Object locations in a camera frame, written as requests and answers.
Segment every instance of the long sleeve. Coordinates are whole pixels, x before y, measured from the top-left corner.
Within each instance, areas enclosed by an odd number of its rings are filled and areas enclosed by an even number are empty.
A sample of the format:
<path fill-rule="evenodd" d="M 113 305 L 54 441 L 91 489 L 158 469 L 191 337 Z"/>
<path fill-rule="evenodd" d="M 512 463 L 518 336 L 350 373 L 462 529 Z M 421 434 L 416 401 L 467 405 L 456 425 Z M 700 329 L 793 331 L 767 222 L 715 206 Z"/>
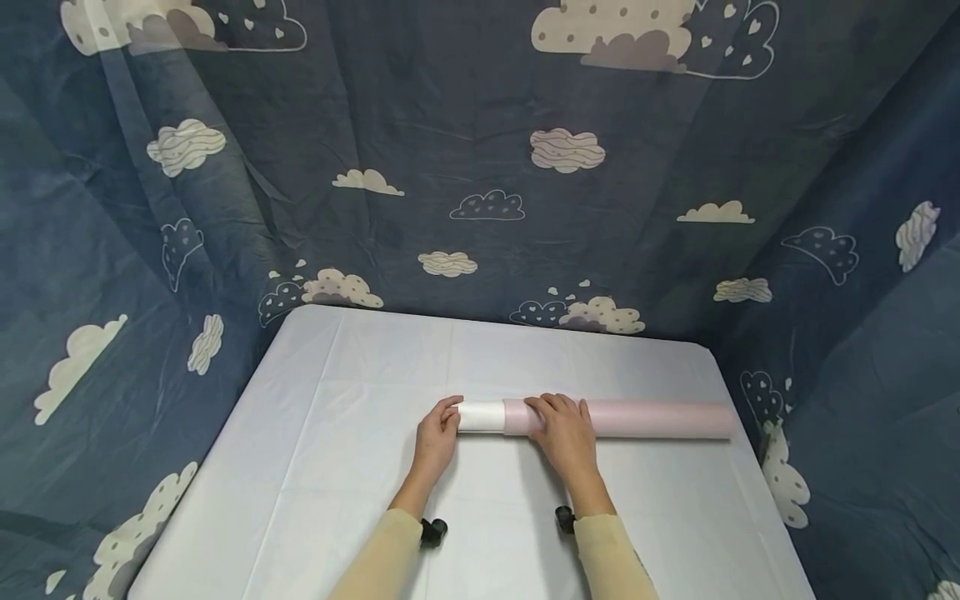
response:
<path fill-rule="evenodd" d="M 587 516 L 573 528 L 593 600 L 658 600 L 619 516 Z"/>
<path fill-rule="evenodd" d="M 422 526 L 400 510 L 387 511 L 327 600 L 395 600 L 420 552 Z"/>

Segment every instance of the dark blue curtain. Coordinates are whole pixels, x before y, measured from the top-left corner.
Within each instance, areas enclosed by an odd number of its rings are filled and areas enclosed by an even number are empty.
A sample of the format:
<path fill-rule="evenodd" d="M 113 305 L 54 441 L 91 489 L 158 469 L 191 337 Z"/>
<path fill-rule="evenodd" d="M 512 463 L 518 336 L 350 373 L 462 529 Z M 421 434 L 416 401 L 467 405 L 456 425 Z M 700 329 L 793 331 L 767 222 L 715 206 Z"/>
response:
<path fill-rule="evenodd" d="M 0 597 L 123 597 L 320 302 L 708 345 L 820 597 L 949 598 L 955 0 L 7 4 Z"/>

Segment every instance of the pink paper roll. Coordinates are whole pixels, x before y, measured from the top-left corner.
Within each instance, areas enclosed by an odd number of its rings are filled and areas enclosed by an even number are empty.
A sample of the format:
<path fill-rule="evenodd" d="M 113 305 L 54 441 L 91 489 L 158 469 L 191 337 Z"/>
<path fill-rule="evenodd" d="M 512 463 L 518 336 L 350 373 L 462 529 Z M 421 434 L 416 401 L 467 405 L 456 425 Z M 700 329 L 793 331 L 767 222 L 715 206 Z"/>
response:
<path fill-rule="evenodd" d="M 541 428 L 540 416 L 523 400 L 503 400 L 505 436 L 529 435 Z M 728 440 L 738 424 L 724 404 L 681 404 L 630 400 L 590 400 L 593 430 L 601 438 Z"/>

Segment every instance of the black clip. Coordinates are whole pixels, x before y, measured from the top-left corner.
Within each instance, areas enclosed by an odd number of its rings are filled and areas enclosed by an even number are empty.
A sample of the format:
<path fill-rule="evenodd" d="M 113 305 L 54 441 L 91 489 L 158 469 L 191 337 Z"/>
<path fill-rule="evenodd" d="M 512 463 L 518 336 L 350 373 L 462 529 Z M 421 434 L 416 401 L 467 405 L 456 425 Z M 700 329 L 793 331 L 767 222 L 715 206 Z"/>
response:
<path fill-rule="evenodd" d="M 557 516 L 557 525 L 560 527 L 560 530 L 572 536 L 573 521 L 577 519 L 576 515 L 573 514 L 573 509 L 568 506 L 558 506 L 553 514 Z"/>
<path fill-rule="evenodd" d="M 446 522 L 435 518 L 433 522 L 422 518 L 420 525 L 423 526 L 423 533 L 420 535 L 421 548 L 439 548 L 446 535 Z"/>

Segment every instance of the rolled paper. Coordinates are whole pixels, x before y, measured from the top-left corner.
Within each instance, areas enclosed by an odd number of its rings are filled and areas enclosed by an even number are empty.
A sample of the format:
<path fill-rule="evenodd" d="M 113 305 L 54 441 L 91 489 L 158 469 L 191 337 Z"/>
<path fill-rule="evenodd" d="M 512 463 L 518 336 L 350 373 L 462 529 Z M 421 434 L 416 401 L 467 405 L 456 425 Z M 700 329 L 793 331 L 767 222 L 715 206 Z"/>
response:
<path fill-rule="evenodd" d="M 593 431 L 601 438 L 728 440 L 739 423 L 725 404 L 590 400 Z M 460 431 L 526 436 L 542 427 L 540 416 L 521 399 L 464 402 Z"/>

